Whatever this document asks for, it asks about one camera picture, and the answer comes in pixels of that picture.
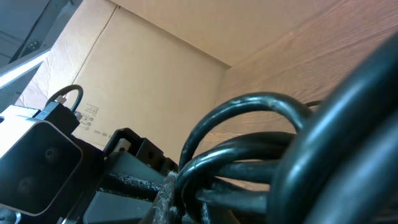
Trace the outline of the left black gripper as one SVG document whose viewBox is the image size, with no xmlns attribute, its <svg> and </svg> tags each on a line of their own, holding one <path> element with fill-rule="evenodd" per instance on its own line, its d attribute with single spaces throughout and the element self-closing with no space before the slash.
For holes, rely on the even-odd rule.
<svg viewBox="0 0 398 224">
<path fill-rule="evenodd" d="M 83 188 L 59 223 L 148 223 L 167 174 L 178 165 L 129 128 L 116 130 L 103 150 L 73 141 L 94 161 L 81 171 Z"/>
</svg>

